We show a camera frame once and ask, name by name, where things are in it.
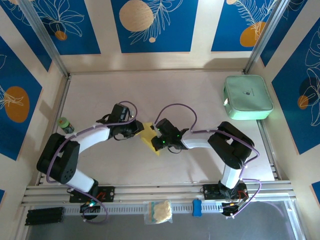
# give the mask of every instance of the green cap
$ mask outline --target green cap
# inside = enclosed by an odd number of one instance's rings
[[[57,123],[58,123],[59,127],[62,129],[68,127],[68,125],[69,125],[69,121],[65,117],[60,117],[57,120]]]

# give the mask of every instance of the yellow sponge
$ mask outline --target yellow sponge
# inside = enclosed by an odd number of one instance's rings
[[[152,122],[144,122],[144,130],[142,130],[139,135],[142,142],[144,142],[157,156],[159,156],[159,151],[156,151],[151,143],[151,140],[157,136],[157,133],[150,126],[152,126]]]

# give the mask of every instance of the green box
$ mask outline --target green box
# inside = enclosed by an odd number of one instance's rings
[[[225,111],[234,120],[265,119],[274,109],[265,80],[258,75],[228,76],[223,97]]]

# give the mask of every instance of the small green bottle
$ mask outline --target small green bottle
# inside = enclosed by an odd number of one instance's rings
[[[75,128],[71,125],[71,123],[66,119],[65,117],[60,117],[57,120],[57,123],[59,127],[66,133],[66,134],[72,134],[75,130]]]

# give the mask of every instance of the plastic bag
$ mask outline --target plastic bag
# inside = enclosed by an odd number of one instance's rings
[[[145,224],[172,223],[172,206],[169,200],[145,201],[143,204]]]

